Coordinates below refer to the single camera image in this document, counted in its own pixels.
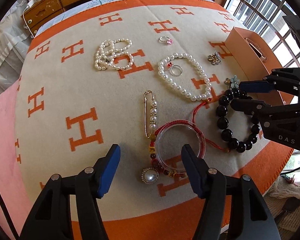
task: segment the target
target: pink gemstone ring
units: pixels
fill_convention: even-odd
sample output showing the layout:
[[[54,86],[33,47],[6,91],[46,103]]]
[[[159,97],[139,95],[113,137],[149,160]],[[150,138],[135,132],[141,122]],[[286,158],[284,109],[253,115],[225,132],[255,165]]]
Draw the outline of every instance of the pink gemstone ring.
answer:
[[[162,36],[159,38],[159,41],[161,42],[166,42],[167,44],[171,45],[172,44],[172,39],[170,39],[169,37],[167,36]]]

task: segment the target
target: white cable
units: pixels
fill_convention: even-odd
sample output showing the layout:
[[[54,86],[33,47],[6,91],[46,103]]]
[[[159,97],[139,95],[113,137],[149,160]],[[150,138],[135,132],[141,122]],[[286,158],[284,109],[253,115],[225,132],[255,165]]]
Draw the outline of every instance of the white cable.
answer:
[[[30,33],[31,33],[31,38],[34,38],[34,35],[33,35],[32,31],[30,30],[30,28],[29,28],[29,26],[28,26],[28,24],[27,24],[27,22],[26,22],[26,19],[25,19],[25,10],[27,10],[28,8],[29,8],[29,6],[27,5],[27,7],[23,10],[22,15],[23,15],[23,20],[25,21],[25,23],[26,23],[26,25],[27,25],[27,27],[28,27]]]

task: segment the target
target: silver ring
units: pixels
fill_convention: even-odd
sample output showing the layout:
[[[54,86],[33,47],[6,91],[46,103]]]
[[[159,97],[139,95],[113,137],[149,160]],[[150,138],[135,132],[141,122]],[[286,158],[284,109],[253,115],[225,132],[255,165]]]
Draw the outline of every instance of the silver ring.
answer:
[[[159,38],[159,41],[161,41],[161,42],[166,42],[168,40],[170,40],[170,38],[167,37],[167,36],[162,36],[162,37]]]
[[[181,73],[180,73],[179,75],[177,75],[177,74],[173,73],[172,69],[173,69],[174,67],[178,67],[178,69],[180,69],[180,70],[181,70]],[[178,76],[181,76],[181,75],[183,74],[183,68],[182,68],[182,67],[180,67],[179,65],[172,65],[172,67],[170,68],[170,72],[171,72],[171,74],[172,74],[172,75],[174,75],[174,76],[178,77]]]

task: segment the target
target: metal screw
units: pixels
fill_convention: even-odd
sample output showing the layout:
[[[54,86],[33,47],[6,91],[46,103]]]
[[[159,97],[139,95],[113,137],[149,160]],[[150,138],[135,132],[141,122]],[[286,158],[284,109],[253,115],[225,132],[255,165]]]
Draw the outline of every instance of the metal screw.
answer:
[[[243,178],[245,181],[251,180],[251,177],[250,177],[248,174],[243,174],[243,175],[242,175],[242,178]]]
[[[210,169],[208,169],[208,172],[210,174],[217,174],[218,171],[215,168],[210,168]]]
[[[92,167],[85,168],[84,172],[87,173],[87,174],[93,173],[93,168]]]
[[[59,174],[53,174],[53,175],[51,176],[51,179],[52,179],[52,180],[57,180],[57,179],[59,179],[59,178],[60,178]]]

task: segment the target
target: drawer handle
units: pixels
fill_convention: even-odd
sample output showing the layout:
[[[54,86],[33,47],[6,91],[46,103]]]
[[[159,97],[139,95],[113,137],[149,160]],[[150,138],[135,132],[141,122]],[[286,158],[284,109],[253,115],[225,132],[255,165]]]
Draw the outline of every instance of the drawer handle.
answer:
[[[45,12],[45,9],[41,10],[40,12],[38,12],[38,13],[36,14],[36,17],[38,17],[40,14],[42,14],[42,13],[44,13],[44,12]]]

